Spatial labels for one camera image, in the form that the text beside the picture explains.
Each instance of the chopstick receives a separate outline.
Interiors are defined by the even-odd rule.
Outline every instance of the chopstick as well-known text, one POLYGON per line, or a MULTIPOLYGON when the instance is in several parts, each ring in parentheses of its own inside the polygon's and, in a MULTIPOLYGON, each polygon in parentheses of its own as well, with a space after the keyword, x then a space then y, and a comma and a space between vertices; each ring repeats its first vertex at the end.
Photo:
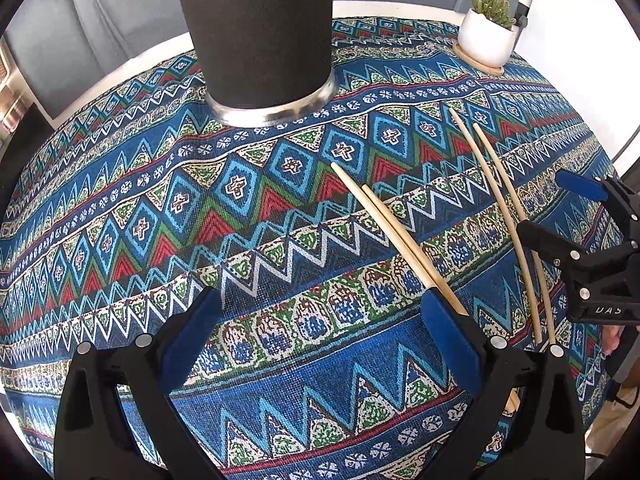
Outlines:
POLYGON ((429 257, 424 254, 420 246, 407 232, 406 228, 398 221, 396 216, 389 210, 385 203, 382 202, 382 200, 380 200, 375 193, 373 193, 369 186, 362 186, 362 190, 364 191, 365 195, 367 195, 367 197, 371 200, 371 202, 373 202, 373 205, 382 213, 389 224, 391 224, 391 227, 394 229, 394 231, 396 231, 400 235, 402 241, 409 247, 409 250, 417 257, 424 269, 427 271, 427 274, 431 278, 431 281, 433 281, 433 283, 440 290, 445 299, 449 301, 449 304, 453 307, 453 310, 455 310, 458 314, 468 316, 465 307, 462 306, 462 303, 460 303, 458 297, 455 295, 453 290, 451 290, 449 283, 447 283, 440 275, 440 273, 436 270, 429 257))
POLYGON ((504 218, 505 224, 507 224, 507 230, 509 231, 509 235, 511 237, 511 241, 513 243, 513 248, 516 251, 516 257, 518 258, 518 264, 520 265, 520 269, 522 270, 522 279, 524 280, 524 286, 527 293, 527 299, 529 300, 529 311, 531 312, 531 322, 533 325, 533 339, 536 343, 542 343, 542 329, 540 328, 540 314, 538 313, 538 300, 536 299, 536 293, 533 289, 533 281, 531 279, 531 273, 529 272, 529 266, 527 265, 527 259, 524 255, 524 250, 522 249, 522 244, 520 243, 520 238, 518 238, 518 232, 516 231, 516 225, 513 223, 513 218, 511 218, 511 213, 507 208, 507 204, 504 201, 502 193, 500 192, 500 188, 498 187, 498 183, 494 179, 494 175, 489 168, 489 165, 484 160, 484 156, 480 152, 480 148, 476 144, 474 138, 469 133, 469 130, 466 129, 465 123, 462 122, 460 116, 456 113, 453 108, 449 108, 451 116, 453 120, 456 121, 456 124, 462 131, 462 134, 465 136, 466 142, 468 142, 471 147, 471 151, 476 156, 478 163, 480 164, 480 168, 484 173, 484 176, 493 191, 496 202, 498 203, 498 208, 500 208, 500 212, 504 218))
MULTIPOLYGON (((513 187, 513 184, 511 183, 511 179, 507 175, 507 171, 505 170, 504 165, 502 164, 502 161, 500 160, 500 158, 498 158, 497 153, 495 153, 494 147, 489 142, 489 139, 486 138, 484 131, 482 131, 482 128, 477 123, 474 123, 473 127, 474 127, 474 130, 476 131, 476 134, 478 134, 478 137, 480 137, 480 140, 482 140, 482 143, 484 144, 484 148, 487 150, 487 153, 489 153, 491 160, 494 162, 494 166, 498 170, 498 173, 500 174, 500 178, 502 179, 504 186, 507 188, 507 192, 511 197, 511 201, 513 202, 513 205, 516 208, 518 219, 521 222, 523 220, 528 220, 529 217, 524 211, 522 202, 520 201, 520 197, 516 193, 516 190, 513 187)), ((554 313, 553 313, 553 310, 551 309, 551 299, 549 298, 549 289, 548 289, 548 286, 546 286, 545 271, 542 268, 542 261, 540 260, 540 256, 538 256, 538 253, 536 251, 531 251, 531 256, 533 259, 533 266, 536 270, 536 276, 538 277, 538 283, 540 284, 540 292, 542 294, 542 303, 545 305, 546 330, 549 335, 549 344, 555 345, 556 344, 556 328, 554 327, 554 313)))
MULTIPOLYGON (((464 306, 451 290, 449 284, 444 280, 440 273, 436 270, 431 260, 424 254, 420 246, 407 232, 404 226, 398 221, 393 213, 388 209, 385 203, 380 200, 375 193, 368 187, 363 186, 362 189, 353 179, 335 162, 331 163, 332 170, 338 175, 349 192, 356 197, 365 211, 374 219, 383 233, 389 238, 389 241, 396 247, 398 252, 406 260, 418 279, 425 288, 437 286, 441 294, 449 302, 450 306, 458 314, 468 316, 464 306)), ((515 390, 511 390, 509 400, 507 401, 506 411, 515 412, 520 407, 520 397, 515 390)))

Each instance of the metal screw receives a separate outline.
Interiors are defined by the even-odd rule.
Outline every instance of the metal screw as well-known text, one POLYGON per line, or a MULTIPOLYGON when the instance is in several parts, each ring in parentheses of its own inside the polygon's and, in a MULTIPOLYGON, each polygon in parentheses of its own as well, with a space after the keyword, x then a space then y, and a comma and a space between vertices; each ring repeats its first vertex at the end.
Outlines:
POLYGON ((551 345, 549 351, 556 357, 562 357, 564 355, 564 350, 562 350, 562 347, 559 345, 551 345))
POLYGON ((149 346, 152 341, 153 338, 149 334, 141 334, 136 338, 136 346, 144 348, 146 346, 149 346))
POLYGON ((507 348, 507 340, 501 335, 494 335, 491 339, 489 339, 489 342, 491 343, 491 346, 497 348, 498 350, 507 348))
POLYGON ((84 341, 84 342, 80 343, 78 345, 78 348, 76 348, 76 351, 80 355, 87 354, 89 352, 89 350, 91 350, 91 343, 89 343, 88 341, 84 341))

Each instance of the cable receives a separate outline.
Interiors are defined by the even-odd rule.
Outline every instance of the cable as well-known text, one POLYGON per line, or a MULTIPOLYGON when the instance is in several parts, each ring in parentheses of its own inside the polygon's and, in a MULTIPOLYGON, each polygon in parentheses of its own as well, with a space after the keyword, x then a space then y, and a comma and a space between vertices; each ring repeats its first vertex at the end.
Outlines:
POLYGON ((584 455, 590 458, 599 458, 600 460, 607 459, 607 455, 603 455, 602 453, 585 453, 584 455))
POLYGON ((638 395, 640 395, 640 386, 636 387, 636 398, 634 399, 634 402, 632 402, 631 404, 620 399, 617 394, 615 397, 613 397, 613 400, 615 402, 622 404, 626 409, 631 410, 636 405, 636 402, 638 402, 638 395))

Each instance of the blue patterned fabric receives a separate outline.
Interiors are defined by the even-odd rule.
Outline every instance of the blue patterned fabric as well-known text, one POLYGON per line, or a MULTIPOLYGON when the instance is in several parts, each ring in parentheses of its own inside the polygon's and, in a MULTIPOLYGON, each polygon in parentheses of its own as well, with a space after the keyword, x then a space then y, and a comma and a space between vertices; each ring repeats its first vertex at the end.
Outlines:
MULTIPOLYGON (((488 334, 533 347, 530 306, 504 221, 449 114, 478 122, 530 218, 603 248, 597 203, 559 168, 612 171, 570 104, 523 59, 503 76, 453 54, 457 28, 334 22, 340 91, 271 128, 212 119, 193 52, 78 112, 34 156, 0 228, 0 378, 36 457, 79 342, 156 332, 204 285, 223 319, 172 399, 231 479, 411 479, 470 402, 419 315, 422 286, 329 168, 369 184, 488 334)), ((609 378, 596 326, 571 325, 546 266, 559 342, 584 421, 609 378)), ((143 454, 161 463, 126 390, 143 454)), ((483 461, 500 451, 509 419, 483 461)))

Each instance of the cactus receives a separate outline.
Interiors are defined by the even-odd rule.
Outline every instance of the cactus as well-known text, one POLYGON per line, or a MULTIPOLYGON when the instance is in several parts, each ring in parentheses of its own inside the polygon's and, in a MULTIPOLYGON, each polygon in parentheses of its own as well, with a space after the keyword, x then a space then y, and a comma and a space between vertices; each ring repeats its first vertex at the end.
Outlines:
POLYGON ((509 30, 516 20, 509 17, 509 2, 507 0, 471 0, 475 12, 484 16, 501 27, 509 30))

